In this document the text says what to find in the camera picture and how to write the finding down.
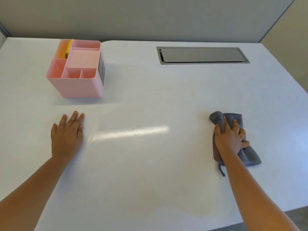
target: person's left hand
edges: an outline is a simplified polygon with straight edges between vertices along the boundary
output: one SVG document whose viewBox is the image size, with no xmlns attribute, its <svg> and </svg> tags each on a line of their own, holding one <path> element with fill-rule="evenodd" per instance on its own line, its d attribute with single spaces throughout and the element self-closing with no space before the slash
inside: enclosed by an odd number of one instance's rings
<svg viewBox="0 0 308 231">
<path fill-rule="evenodd" d="M 77 118 L 78 112 L 73 115 L 66 123 L 67 116 L 63 114 L 59 126 L 53 124 L 51 129 L 51 154 L 52 157 L 59 158 L 65 163 L 69 163 L 83 143 L 83 125 L 84 113 Z"/>
</svg>

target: person's right arm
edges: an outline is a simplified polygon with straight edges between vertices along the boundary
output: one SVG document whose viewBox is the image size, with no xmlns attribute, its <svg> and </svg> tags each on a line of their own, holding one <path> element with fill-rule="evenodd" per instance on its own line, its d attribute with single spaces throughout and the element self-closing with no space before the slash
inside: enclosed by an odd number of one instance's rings
<svg viewBox="0 0 308 231">
<path fill-rule="evenodd" d="M 215 143 L 227 168 L 230 185 L 237 206 L 248 231 L 283 230 L 299 231 L 289 217 L 268 197 L 237 156 L 247 147 L 245 131 L 236 120 L 233 130 L 225 117 L 225 132 L 215 126 Z"/>
</svg>

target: hand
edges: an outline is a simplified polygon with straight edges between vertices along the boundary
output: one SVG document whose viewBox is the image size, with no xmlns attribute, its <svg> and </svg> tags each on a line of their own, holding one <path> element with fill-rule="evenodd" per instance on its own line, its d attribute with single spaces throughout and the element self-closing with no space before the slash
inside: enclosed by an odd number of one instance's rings
<svg viewBox="0 0 308 231">
<path fill-rule="evenodd" d="M 78 112 L 74 111 L 66 123 L 67 116 L 63 114 L 59 126 L 53 124 L 51 129 L 51 154 L 65 163 L 69 163 L 80 149 L 83 142 L 84 113 L 77 118 Z"/>
<path fill-rule="evenodd" d="M 225 117 L 224 122 L 224 133 L 221 133 L 219 125 L 215 126 L 215 144 L 217 149 L 220 154 L 230 151 L 234 154 L 238 154 L 242 148 L 249 146 L 248 141 L 243 141 L 246 137 L 246 132 L 244 129 L 240 128 L 236 120 L 233 121 L 233 130 L 231 130 Z"/>
</svg>

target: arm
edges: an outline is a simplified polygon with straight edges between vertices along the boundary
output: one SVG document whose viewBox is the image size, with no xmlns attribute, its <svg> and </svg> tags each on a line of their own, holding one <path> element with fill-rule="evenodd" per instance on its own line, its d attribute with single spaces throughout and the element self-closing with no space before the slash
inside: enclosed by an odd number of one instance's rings
<svg viewBox="0 0 308 231">
<path fill-rule="evenodd" d="M 248 147 L 242 142 L 246 134 L 236 120 L 233 130 L 225 117 L 225 132 L 215 126 L 215 143 L 227 168 L 230 185 L 243 221 L 249 231 L 283 230 L 299 231 L 289 217 L 268 197 L 237 156 L 240 149 Z"/>
<path fill-rule="evenodd" d="M 84 114 L 77 116 L 75 111 L 66 124 L 64 114 L 59 126 L 53 124 L 52 157 L 0 202 L 0 230 L 34 230 L 61 174 L 82 145 Z"/>
</svg>

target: pink desk organizer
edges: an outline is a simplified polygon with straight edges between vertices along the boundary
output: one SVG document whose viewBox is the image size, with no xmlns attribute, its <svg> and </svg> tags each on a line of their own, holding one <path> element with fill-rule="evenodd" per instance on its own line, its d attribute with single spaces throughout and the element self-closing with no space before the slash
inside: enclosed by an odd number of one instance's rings
<svg viewBox="0 0 308 231">
<path fill-rule="evenodd" d="M 69 41 L 60 41 L 46 74 L 47 79 L 63 97 L 101 97 L 105 67 L 100 42 L 73 40 L 66 59 Z"/>
</svg>

